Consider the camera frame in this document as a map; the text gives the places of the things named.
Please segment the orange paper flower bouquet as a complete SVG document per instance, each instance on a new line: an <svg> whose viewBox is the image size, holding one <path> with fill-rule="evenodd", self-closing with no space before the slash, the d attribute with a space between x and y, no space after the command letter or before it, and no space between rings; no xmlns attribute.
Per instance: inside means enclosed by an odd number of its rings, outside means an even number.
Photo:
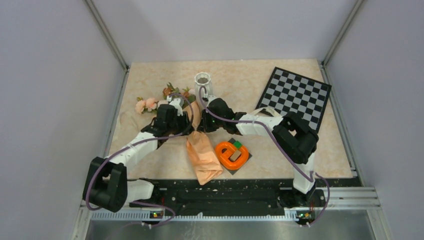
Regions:
<svg viewBox="0 0 424 240"><path fill-rule="evenodd" d="M193 108L193 110L190 110L189 105L183 104L183 108L188 112L188 117L190 119L193 118L192 126L196 129L201 121L201 111L197 102L196 91L194 88L186 88L182 91L182 95L189 100L190 106ZM137 114L141 115L143 112L156 112L160 105L166 103L165 99L157 100L153 97L143 99L138 97L134 109ZM205 133L199 131L190 133L186 138L186 151L201 186L222 174L223 168L213 150L210 139Z"/></svg>

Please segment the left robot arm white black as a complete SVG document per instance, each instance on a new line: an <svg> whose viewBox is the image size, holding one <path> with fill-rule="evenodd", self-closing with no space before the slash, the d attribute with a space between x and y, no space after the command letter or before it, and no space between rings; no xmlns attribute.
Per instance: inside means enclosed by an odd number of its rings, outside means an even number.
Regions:
<svg viewBox="0 0 424 240"><path fill-rule="evenodd" d="M176 103L162 104L156 117L135 138L106 158L95 157L89 165L82 199L91 211L118 212L128 200L128 172L145 156L172 138L194 131L194 110Z"/></svg>

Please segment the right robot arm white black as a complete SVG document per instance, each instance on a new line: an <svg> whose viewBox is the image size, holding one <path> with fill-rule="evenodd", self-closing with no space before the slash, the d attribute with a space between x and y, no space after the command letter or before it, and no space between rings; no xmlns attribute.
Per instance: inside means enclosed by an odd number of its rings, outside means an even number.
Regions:
<svg viewBox="0 0 424 240"><path fill-rule="evenodd" d="M204 108L199 131L214 132L223 128L233 135L269 137L294 168L294 202L307 206L313 200L314 160L319 137L306 120L291 111L284 116L233 112L222 98L213 95L199 102Z"/></svg>

